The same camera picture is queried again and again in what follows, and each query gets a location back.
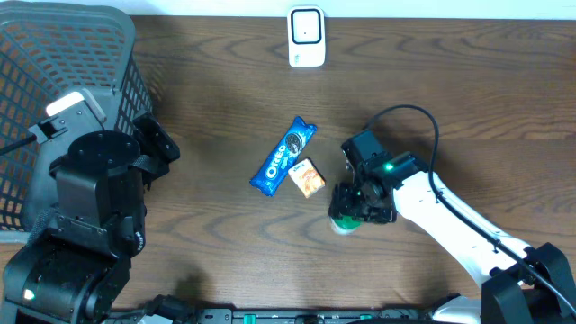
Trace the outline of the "green lidded white jar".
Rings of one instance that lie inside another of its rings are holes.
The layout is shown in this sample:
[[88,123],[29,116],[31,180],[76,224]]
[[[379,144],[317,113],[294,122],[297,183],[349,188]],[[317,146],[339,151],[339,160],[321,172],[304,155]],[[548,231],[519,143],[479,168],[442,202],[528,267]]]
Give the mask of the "green lidded white jar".
[[330,227],[338,235],[349,235],[362,226],[362,222],[354,220],[351,217],[343,217],[342,219],[329,218]]

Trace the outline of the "small orange snack packet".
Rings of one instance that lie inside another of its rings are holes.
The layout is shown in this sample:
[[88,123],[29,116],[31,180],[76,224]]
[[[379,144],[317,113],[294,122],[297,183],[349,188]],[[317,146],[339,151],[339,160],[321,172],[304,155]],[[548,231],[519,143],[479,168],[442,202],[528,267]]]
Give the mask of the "small orange snack packet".
[[310,198],[326,185],[323,176],[309,158],[290,168],[288,175],[306,198]]

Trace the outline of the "blue Oreo cookie pack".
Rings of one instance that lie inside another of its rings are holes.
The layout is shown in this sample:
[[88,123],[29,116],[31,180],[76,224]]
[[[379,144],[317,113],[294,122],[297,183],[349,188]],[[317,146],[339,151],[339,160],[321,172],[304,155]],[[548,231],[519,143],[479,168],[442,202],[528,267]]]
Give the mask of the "blue Oreo cookie pack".
[[296,116],[249,183],[262,194],[274,196],[317,130],[316,125]]

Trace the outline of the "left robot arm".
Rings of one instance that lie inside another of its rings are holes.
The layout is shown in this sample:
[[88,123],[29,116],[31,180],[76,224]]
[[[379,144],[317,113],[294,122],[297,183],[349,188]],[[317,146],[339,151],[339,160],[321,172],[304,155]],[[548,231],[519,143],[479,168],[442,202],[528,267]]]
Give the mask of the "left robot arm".
[[3,323],[100,323],[146,245],[144,193],[180,151],[149,112],[79,136],[53,160],[57,200],[4,270]]

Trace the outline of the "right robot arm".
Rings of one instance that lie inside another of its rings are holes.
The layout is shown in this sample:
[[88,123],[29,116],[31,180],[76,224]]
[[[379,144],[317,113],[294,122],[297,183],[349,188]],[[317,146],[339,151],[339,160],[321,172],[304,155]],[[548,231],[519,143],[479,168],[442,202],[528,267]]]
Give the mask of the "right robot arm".
[[490,223],[446,188],[410,153],[345,154],[351,183],[335,187],[328,215],[334,227],[411,221],[453,257],[481,290],[478,299],[449,297],[433,323],[573,323],[575,282],[564,253],[531,247]]

